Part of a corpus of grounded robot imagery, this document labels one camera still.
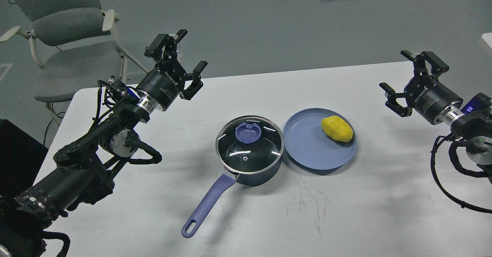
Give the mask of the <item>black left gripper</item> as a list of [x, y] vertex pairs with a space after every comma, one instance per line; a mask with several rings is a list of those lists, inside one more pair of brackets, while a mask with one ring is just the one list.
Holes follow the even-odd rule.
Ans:
[[[178, 96], [190, 101], [203, 87], [201, 73], [208, 62], [200, 61], [192, 73], [186, 73], [179, 63], [182, 59], [180, 42], [187, 33], [186, 29], [172, 35], [160, 33], [145, 48], [145, 56], [157, 63], [136, 88], [140, 96], [138, 105], [147, 112], [166, 111]], [[187, 88], [186, 81], [191, 81]]]

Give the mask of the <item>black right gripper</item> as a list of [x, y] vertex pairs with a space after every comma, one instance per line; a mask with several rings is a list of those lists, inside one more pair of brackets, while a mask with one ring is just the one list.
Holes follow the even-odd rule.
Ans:
[[[415, 109], [430, 124], [439, 124], [442, 122], [439, 116], [447, 107], [462, 106], [463, 99], [438, 81], [450, 67], [434, 52], [423, 51], [413, 57], [411, 52], [401, 50], [400, 54], [413, 63], [414, 77], [406, 85], [406, 93], [396, 93], [387, 83], [379, 83], [385, 92], [387, 108], [403, 118], [411, 116]], [[406, 98], [408, 106], [399, 104], [398, 98]]]

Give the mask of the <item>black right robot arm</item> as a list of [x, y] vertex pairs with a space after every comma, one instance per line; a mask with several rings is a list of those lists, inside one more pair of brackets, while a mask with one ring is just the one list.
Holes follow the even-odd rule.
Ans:
[[438, 136], [432, 146], [430, 169], [441, 192], [463, 209], [491, 213], [490, 209], [467, 203], [448, 192], [441, 184], [436, 165], [438, 148], [450, 142], [448, 155], [454, 169], [469, 177], [491, 180], [491, 98], [476, 94], [467, 104], [442, 84], [438, 77], [448, 72], [449, 66], [432, 51], [413, 56], [407, 50], [402, 56], [413, 64], [413, 77], [401, 93], [387, 83], [380, 83], [386, 96], [386, 107], [400, 117], [408, 117], [417, 111], [432, 125], [445, 123], [450, 127], [446, 136]]

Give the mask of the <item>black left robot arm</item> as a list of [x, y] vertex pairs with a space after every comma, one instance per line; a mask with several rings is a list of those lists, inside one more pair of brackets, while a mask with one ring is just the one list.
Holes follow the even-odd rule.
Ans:
[[97, 110], [88, 132], [54, 155], [56, 169], [14, 197], [1, 198], [1, 256], [40, 257], [46, 241], [57, 239], [65, 257], [70, 238], [47, 231], [58, 217], [67, 217], [80, 203], [94, 205], [113, 193], [114, 178], [126, 164], [158, 164], [162, 155], [134, 131], [153, 111], [166, 111], [177, 98], [191, 100], [203, 87], [200, 61], [187, 73], [178, 48], [188, 31], [158, 34], [144, 55], [154, 68], [132, 88], [121, 81], [99, 80]]

